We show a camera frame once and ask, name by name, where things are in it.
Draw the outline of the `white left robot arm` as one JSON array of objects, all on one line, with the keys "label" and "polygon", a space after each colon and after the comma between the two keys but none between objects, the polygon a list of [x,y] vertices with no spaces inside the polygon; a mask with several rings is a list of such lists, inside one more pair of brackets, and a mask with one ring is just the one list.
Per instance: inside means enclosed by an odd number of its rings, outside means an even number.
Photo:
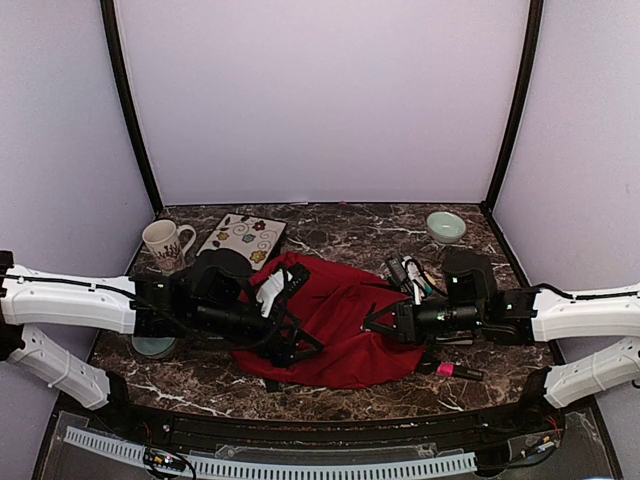
[{"label": "white left robot arm", "polygon": [[300,265],[276,265],[257,285],[239,253],[221,249],[162,275],[77,277],[39,272],[1,253],[1,359],[75,399],[120,436],[141,427],[125,380],[92,367],[53,342],[40,325],[91,327],[137,338],[196,338],[214,349],[279,355],[288,301],[309,278]]}]

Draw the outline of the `red student backpack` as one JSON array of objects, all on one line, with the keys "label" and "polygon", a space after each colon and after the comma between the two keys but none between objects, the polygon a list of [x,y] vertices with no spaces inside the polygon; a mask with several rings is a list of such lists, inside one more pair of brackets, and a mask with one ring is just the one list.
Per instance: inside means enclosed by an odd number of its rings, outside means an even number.
[{"label": "red student backpack", "polygon": [[310,271],[310,278],[288,307],[300,318],[302,329],[324,345],[323,352],[287,368],[277,368],[255,353],[234,352],[232,357],[242,371],[281,383],[362,389],[399,381],[415,370],[423,355],[421,347],[362,330],[370,310],[405,299],[377,275],[288,252],[266,264],[251,283],[265,281],[281,264],[297,263]]}]

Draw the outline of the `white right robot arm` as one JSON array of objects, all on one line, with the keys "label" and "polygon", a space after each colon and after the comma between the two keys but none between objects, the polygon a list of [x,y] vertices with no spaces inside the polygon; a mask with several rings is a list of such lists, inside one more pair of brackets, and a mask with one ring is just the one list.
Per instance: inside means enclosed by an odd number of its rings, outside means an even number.
[{"label": "white right robot arm", "polygon": [[479,331],[496,344],[531,345],[564,338],[616,336],[585,358],[531,373],[510,424],[534,432],[549,416],[584,397],[639,379],[639,287],[565,292],[550,284],[501,291],[490,260],[468,250],[444,258],[446,290],[422,298],[428,281],[411,258],[386,261],[410,299],[371,309],[364,329],[400,344],[421,345],[450,332]]}]

